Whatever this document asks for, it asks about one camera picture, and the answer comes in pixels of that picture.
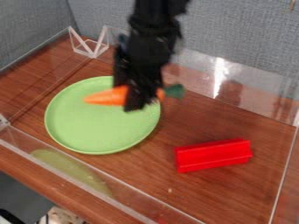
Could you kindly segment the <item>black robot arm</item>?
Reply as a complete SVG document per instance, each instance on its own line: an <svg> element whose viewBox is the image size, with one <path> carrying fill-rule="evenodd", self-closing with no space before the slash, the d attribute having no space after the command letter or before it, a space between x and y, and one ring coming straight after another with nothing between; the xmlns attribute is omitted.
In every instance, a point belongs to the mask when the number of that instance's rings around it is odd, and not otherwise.
<svg viewBox="0 0 299 224"><path fill-rule="evenodd" d="M113 86L125 85L124 111L143 109L164 87L163 67L183 41L177 16L191 0L135 0L128 17L129 33L117 36L113 54Z"/></svg>

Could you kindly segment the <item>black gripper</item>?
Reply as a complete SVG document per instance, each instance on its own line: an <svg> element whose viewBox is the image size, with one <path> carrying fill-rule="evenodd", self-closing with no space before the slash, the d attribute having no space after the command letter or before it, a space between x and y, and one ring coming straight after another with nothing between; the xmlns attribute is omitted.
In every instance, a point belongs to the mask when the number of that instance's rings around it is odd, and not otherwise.
<svg viewBox="0 0 299 224"><path fill-rule="evenodd" d="M128 87L124 111L140 110L157 98L164 87L161 69L169 63L181 41L179 26L163 30L139 31L117 36L113 54L113 86Z"/></svg>

